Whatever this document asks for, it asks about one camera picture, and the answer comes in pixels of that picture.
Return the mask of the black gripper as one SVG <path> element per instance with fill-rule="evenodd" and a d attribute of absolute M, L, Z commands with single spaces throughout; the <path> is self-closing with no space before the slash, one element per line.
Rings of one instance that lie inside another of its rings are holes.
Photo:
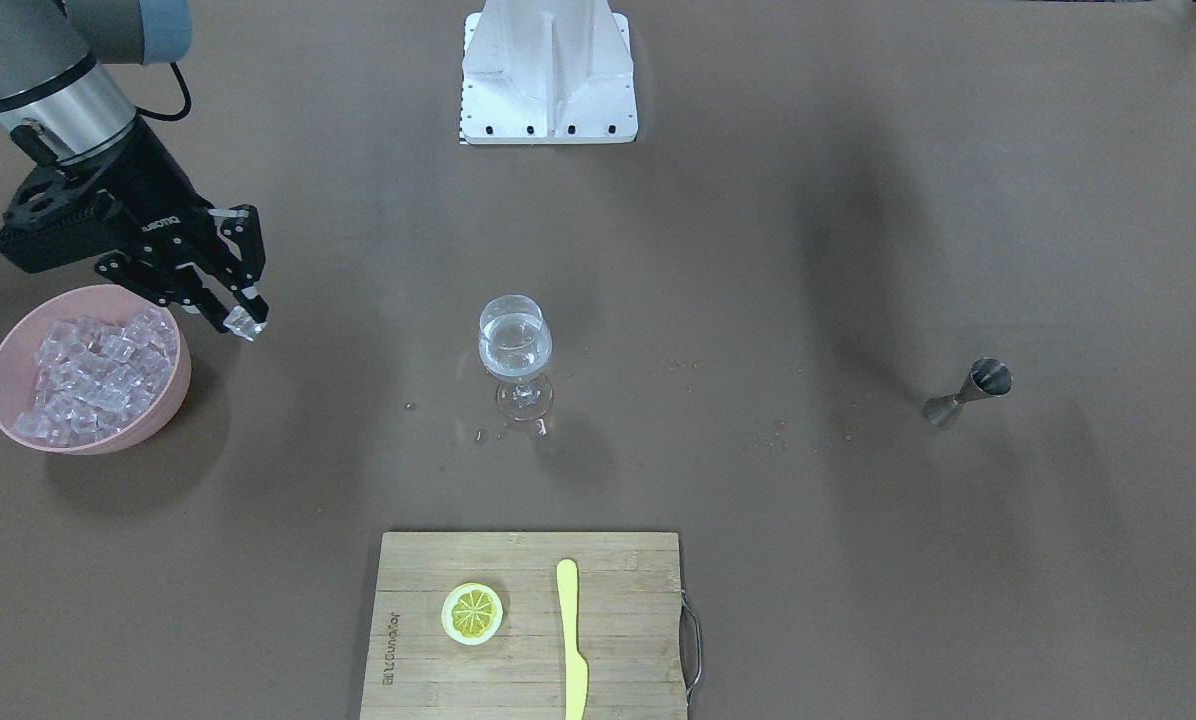
<path fill-rule="evenodd" d="M 94 261 L 100 277 L 155 306 L 201 315 L 215 332 L 242 334 L 249 316 L 254 325 L 266 325 L 258 208 L 210 206 L 150 126 L 133 126 L 83 161 L 33 167 L 18 188 L 18 222 L 100 191 L 122 202 L 130 218 L 124 246 Z M 154 237 L 172 234 L 197 242 L 197 250 L 141 250 Z"/>

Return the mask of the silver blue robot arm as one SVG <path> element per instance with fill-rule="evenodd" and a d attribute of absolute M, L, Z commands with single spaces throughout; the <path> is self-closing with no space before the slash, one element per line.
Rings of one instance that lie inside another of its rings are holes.
<path fill-rule="evenodd" d="M 0 127 L 33 163 L 0 255 L 28 273 L 90 260 L 251 341 L 269 315 L 258 209 L 201 196 L 153 128 L 191 111 L 193 37 L 185 1 L 0 1 Z"/>

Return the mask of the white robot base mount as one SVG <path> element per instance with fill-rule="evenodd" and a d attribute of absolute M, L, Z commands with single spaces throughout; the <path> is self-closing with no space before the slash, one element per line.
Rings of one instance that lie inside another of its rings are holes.
<path fill-rule="evenodd" d="M 608 1 L 488 1 L 462 39 L 460 144 L 636 140 L 630 23 Z"/>

